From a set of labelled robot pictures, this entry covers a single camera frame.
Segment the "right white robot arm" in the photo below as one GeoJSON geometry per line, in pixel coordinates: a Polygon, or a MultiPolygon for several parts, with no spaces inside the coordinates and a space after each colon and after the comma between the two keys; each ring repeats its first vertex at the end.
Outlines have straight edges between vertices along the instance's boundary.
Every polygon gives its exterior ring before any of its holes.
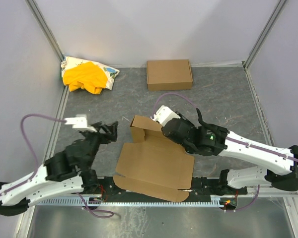
{"type": "Polygon", "coordinates": [[[270,185],[283,191],[298,191],[298,146],[271,147],[240,137],[224,127],[202,122],[194,126],[181,117],[158,120],[162,134],[189,154],[232,157],[254,164],[251,168],[222,170],[215,189],[270,185]]]}

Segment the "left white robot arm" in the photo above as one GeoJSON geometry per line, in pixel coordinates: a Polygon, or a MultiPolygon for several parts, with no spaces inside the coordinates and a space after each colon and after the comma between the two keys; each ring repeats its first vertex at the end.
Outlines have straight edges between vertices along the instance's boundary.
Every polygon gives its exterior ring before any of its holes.
{"type": "Polygon", "coordinates": [[[97,122],[91,127],[36,171],[14,182],[0,182],[0,215],[19,215],[41,201],[69,193],[98,191],[100,182],[92,164],[100,145],[117,140],[118,122],[97,122]]]}

